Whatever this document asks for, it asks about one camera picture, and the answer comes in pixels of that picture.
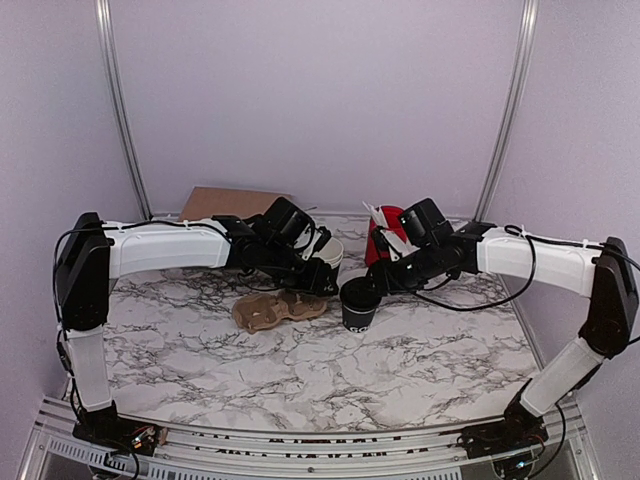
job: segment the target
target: vertical metal post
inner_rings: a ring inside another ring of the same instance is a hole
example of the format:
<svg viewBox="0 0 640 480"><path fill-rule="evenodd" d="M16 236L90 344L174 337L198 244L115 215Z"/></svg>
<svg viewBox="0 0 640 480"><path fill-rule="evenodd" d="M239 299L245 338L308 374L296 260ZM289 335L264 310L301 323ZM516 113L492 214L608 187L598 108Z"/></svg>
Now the vertical metal post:
<svg viewBox="0 0 640 480"><path fill-rule="evenodd" d="M147 192L142 181L140 166L138 165L138 158L133 145L133 137L129 128L129 121L127 119L127 111L124 105L120 73L118 71L116 46L113 38L113 28L111 26L111 8L109 6L109 0L96 0L96 13L98 16L98 31L100 33L100 43L104 56L105 73L109 83L109 90L111 93L111 100L113 101L113 108L116 115L120 141L122 142L122 149L127 162L129 175L131 176L131 181L133 183L138 208L140 209L142 217L146 220L150 220L153 214L151 212Z"/></svg>
<svg viewBox="0 0 640 480"><path fill-rule="evenodd" d="M538 18L538 0L525 0L522 11L522 23L520 24L520 35L518 38L518 47L516 49L516 58L513 65L513 73L511 76L511 85L509 94L507 95L507 103L505 105L504 114L502 116L502 124L498 132L498 138L493 149L493 156L489 171L482 188L482 194L476 207L473 219L482 221L489 211L491 200L498 186L498 178L504 165L504 160L509 146L509 138L513 121L516 116L518 105L524 91L524 84L531 63L531 52L533 50L533 36L536 28L536 20Z"/></svg>

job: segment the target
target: white panel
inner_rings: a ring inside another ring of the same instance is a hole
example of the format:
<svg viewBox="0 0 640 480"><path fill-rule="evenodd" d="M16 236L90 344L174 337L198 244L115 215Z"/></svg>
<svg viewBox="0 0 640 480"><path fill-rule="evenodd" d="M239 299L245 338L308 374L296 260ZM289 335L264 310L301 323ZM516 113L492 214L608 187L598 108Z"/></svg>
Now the white panel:
<svg viewBox="0 0 640 480"><path fill-rule="evenodd" d="M471 215L509 86L513 0L114 0L155 211L194 185Z"/></svg>

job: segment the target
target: marble pattern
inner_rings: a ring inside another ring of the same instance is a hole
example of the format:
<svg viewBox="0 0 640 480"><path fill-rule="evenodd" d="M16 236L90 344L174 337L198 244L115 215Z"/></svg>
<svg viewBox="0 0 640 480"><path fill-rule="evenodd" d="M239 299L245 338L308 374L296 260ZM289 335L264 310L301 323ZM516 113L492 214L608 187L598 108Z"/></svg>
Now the marble pattern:
<svg viewBox="0 0 640 480"><path fill-rule="evenodd" d="M364 274L367 220L318 221L345 245L339 283ZM250 335L230 315L248 293L218 270L120 279L105 333L119 410L251 430L402 429L499 414L536 371L509 305L455 313L388 297L371 329L354 334L341 325L333 298L319 319ZM486 275L463 276L432 294L456 305L503 295Z"/></svg>

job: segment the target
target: black lid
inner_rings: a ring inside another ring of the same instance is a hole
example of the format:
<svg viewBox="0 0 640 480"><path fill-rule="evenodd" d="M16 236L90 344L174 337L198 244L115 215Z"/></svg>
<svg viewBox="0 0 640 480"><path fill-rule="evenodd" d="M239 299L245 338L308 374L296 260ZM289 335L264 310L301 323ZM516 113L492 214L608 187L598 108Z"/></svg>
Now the black lid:
<svg viewBox="0 0 640 480"><path fill-rule="evenodd" d="M378 308L382 297L378 295L372 278L357 277L342 286L340 300L351 310L369 312Z"/></svg>

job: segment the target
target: white wall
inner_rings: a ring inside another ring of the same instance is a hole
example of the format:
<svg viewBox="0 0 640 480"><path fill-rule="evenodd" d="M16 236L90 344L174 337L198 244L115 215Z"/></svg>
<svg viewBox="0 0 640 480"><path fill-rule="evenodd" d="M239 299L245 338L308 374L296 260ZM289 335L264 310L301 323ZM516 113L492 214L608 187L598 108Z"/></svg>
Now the white wall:
<svg viewBox="0 0 640 480"><path fill-rule="evenodd" d="M564 238L619 236L640 259L639 25L637 1L541 2L489 220ZM549 360L577 333L588 302L535 287L521 304ZM636 345L607 362L579 395L606 479L639 478L639 364Z"/></svg>
<svg viewBox="0 0 640 480"><path fill-rule="evenodd" d="M137 218L92 2L0 1L0 478L15 478L55 351L53 246L85 210Z"/></svg>
<svg viewBox="0 0 640 480"><path fill-rule="evenodd" d="M523 2L114 0L154 211L194 185L473 214Z"/></svg>

